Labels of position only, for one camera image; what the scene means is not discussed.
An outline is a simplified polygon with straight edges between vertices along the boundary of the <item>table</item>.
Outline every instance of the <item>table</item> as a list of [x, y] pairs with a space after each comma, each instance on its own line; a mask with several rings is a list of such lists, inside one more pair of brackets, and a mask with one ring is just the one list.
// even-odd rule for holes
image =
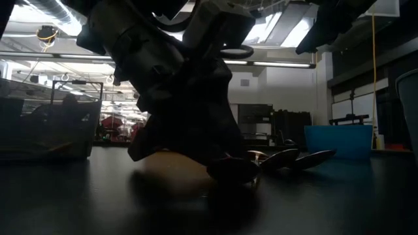
[[2, 234], [418, 234], [412, 158], [333, 159], [263, 176], [255, 194], [213, 189], [171, 154], [134, 163], [125, 148], [87, 161], [0, 166]]

